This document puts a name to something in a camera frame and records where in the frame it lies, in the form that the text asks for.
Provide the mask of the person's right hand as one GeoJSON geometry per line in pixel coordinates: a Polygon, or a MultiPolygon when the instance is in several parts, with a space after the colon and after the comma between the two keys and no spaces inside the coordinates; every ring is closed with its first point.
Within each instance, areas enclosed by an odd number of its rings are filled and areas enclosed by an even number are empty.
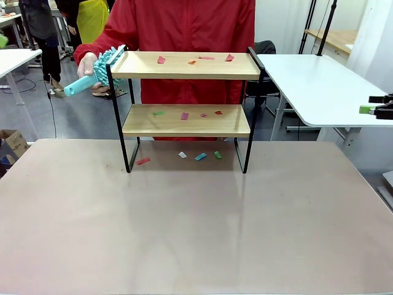
{"type": "MultiPolygon", "coordinates": [[[[77,75],[78,78],[82,78],[84,76],[92,76],[93,75],[93,64],[98,60],[97,56],[92,52],[87,52],[83,58],[80,60],[77,75]]],[[[92,94],[94,96],[106,96],[106,93],[109,91],[108,86],[102,86],[100,82],[96,83],[91,87],[92,94]]]]}

